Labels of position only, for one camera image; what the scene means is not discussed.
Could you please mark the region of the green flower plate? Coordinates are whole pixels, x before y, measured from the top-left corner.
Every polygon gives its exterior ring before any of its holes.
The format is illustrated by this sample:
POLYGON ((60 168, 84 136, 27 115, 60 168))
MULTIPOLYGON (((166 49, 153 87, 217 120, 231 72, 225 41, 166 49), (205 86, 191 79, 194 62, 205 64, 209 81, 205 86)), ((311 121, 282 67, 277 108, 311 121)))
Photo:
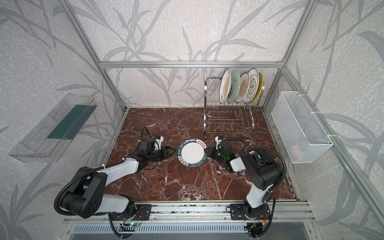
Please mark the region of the green flower plate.
POLYGON ((231 71, 231 88, 227 97, 227 103, 232 104, 238 94, 240 84, 240 71, 238 68, 234 68, 231 71))

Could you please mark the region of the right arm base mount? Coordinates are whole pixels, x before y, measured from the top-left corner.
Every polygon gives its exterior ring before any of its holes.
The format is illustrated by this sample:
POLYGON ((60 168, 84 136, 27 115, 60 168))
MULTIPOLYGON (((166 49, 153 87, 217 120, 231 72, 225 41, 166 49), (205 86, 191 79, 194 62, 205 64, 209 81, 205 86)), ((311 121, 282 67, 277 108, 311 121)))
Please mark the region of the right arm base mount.
POLYGON ((248 204, 230 204, 226 207, 226 211, 231 215, 231 220, 256 220, 266 222, 271 217, 268 204, 262 204, 257 208, 252 208, 248 204))

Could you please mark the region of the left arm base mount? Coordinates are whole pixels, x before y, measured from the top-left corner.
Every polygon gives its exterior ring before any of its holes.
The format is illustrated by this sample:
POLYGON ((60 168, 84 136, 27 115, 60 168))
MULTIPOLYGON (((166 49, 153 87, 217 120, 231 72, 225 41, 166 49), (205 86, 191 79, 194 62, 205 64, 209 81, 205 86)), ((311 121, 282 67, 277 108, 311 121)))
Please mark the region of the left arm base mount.
POLYGON ((111 213, 112 221, 148 221, 151 215, 152 205, 139 204, 128 206, 123 213, 111 213))

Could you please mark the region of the large orange sunburst plate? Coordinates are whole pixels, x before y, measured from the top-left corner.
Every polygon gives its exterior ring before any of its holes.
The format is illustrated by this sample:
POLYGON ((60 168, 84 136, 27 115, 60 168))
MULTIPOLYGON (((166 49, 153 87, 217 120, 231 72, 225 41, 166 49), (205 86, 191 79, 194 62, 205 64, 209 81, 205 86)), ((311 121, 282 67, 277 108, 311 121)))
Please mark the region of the large orange sunburst plate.
POLYGON ((231 88, 231 71, 230 69, 225 69, 222 76, 220 90, 219 90, 220 104, 223 104, 226 101, 230 92, 230 88, 231 88))

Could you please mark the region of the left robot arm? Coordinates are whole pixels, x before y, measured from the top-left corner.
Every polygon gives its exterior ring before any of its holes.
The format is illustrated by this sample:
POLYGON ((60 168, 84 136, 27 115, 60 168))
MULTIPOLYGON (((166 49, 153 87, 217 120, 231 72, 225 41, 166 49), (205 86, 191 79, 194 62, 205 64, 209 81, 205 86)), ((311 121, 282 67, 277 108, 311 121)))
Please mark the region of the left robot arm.
POLYGON ((63 216, 80 216, 87 219, 104 214, 135 215, 135 200, 105 193, 105 188, 128 175, 144 170, 150 162, 170 158, 176 149, 162 146, 163 137, 146 137, 139 141, 130 155, 108 166, 82 167, 66 184, 54 200, 55 211, 63 216))

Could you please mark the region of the small orange sunburst plate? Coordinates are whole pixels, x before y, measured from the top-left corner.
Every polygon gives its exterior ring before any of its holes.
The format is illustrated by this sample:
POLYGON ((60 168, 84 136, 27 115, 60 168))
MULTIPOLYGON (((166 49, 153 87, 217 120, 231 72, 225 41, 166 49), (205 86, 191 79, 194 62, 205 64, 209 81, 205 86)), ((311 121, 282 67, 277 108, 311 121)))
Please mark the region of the small orange sunburst plate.
POLYGON ((243 73, 240 76, 240 81, 239 81, 239 90, 238 94, 235 97, 235 103, 240 104, 246 97, 248 89, 249 89, 249 84, 250 84, 250 77, 248 73, 243 73))

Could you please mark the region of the yellow woven bamboo plate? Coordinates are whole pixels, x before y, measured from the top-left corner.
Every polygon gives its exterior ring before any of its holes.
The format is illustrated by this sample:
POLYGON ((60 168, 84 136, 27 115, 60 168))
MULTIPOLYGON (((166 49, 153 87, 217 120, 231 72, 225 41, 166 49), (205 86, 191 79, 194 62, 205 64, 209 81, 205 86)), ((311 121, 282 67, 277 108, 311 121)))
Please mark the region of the yellow woven bamboo plate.
POLYGON ((259 72, 259 83, 258 83, 258 88, 256 91, 256 94, 254 98, 252 99, 251 103, 255 103, 257 99, 259 99, 264 87, 264 77, 262 73, 259 72))

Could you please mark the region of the white plate green rim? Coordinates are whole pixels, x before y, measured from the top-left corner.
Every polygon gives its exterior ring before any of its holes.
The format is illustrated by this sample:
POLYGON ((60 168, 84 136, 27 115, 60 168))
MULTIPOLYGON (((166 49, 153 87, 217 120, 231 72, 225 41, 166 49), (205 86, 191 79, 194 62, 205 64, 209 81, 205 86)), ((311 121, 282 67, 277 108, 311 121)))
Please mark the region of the white plate green rim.
POLYGON ((249 88, 246 93, 243 103, 249 104, 256 95, 256 92, 259 87, 259 71, 255 68, 252 68, 248 71, 249 74, 249 88))

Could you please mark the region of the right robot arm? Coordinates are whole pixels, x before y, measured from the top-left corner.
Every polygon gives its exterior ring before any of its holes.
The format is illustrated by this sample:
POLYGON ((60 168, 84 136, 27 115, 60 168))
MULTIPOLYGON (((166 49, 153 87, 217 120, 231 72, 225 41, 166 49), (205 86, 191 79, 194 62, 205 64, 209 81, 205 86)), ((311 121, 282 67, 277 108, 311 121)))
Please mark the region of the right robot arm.
POLYGON ((268 202, 268 195, 285 179, 287 165, 283 157, 275 150, 261 147, 246 150, 242 148, 235 155, 231 140, 219 140, 217 145, 205 149, 207 157, 221 162, 229 172, 246 171, 252 180, 252 186, 244 199, 242 214, 256 219, 268 202))

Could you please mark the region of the white plate dark lettered rim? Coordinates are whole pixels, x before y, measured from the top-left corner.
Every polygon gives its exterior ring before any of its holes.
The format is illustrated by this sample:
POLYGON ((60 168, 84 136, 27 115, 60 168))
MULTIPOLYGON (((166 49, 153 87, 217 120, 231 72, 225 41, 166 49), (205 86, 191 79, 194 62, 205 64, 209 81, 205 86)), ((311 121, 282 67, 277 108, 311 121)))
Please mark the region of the white plate dark lettered rim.
POLYGON ((207 145, 200 139, 190 138, 183 141, 177 149, 177 159, 188 167, 195 168, 204 164, 208 158, 207 145))

